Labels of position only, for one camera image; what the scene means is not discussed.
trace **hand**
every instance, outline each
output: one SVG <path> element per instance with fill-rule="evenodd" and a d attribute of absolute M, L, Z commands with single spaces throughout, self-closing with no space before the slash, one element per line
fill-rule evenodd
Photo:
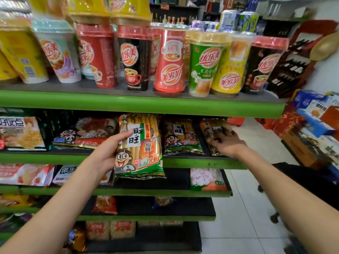
<path fill-rule="evenodd" d="M 130 137 L 132 134 L 133 129 L 109 137 L 100 144 L 81 165 L 96 168 L 100 174 L 104 176 L 104 174 L 114 168 L 115 151 L 117 150 L 119 142 Z"/>
<path fill-rule="evenodd" d="M 219 133 L 218 137 L 221 139 L 221 143 L 213 139 L 207 139 L 207 142 L 225 156 L 237 158 L 240 152 L 247 148 L 245 141 L 240 140 L 234 131 L 226 130 L 226 135 Z"/>

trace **mint green lid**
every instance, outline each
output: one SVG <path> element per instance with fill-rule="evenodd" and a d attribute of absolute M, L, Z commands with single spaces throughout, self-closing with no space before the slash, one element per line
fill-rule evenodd
<path fill-rule="evenodd" d="M 66 20 L 32 19 L 32 30 L 37 33 L 74 33 Z"/>

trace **blue box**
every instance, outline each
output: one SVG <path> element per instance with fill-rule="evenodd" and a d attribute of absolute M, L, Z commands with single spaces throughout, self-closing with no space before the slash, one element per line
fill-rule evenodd
<path fill-rule="evenodd" d="M 297 113 L 306 119 L 307 123 L 305 124 L 305 128 L 307 128 L 316 137 L 332 135 L 336 132 L 334 128 L 330 127 L 316 116 L 313 116 L 305 109 L 297 109 Z"/>
<path fill-rule="evenodd" d="M 293 105 L 298 109 L 305 109 L 312 100 L 323 101 L 326 96 L 310 90 L 300 90 L 293 100 Z"/>

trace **person's right hand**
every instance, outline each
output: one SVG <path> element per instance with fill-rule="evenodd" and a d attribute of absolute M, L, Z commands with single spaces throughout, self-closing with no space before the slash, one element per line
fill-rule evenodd
<path fill-rule="evenodd" d="M 234 131 L 226 130 L 226 135 L 219 133 L 218 137 L 221 143 L 213 139 L 207 139 L 207 142 L 225 156 L 237 158 L 240 152 L 247 148 L 245 141 L 240 140 Z"/>

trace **blue can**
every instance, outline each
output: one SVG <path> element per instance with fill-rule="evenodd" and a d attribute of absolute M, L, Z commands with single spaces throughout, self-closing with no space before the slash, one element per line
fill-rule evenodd
<path fill-rule="evenodd" d="M 254 33 L 256 30 L 259 15 L 253 11 L 243 11 L 239 15 L 237 31 Z"/>
<path fill-rule="evenodd" d="M 245 11 L 256 11 L 259 0 L 247 0 Z"/>
<path fill-rule="evenodd" d="M 224 10 L 221 12 L 219 21 L 219 31 L 236 30 L 239 20 L 239 13 L 237 10 Z"/>

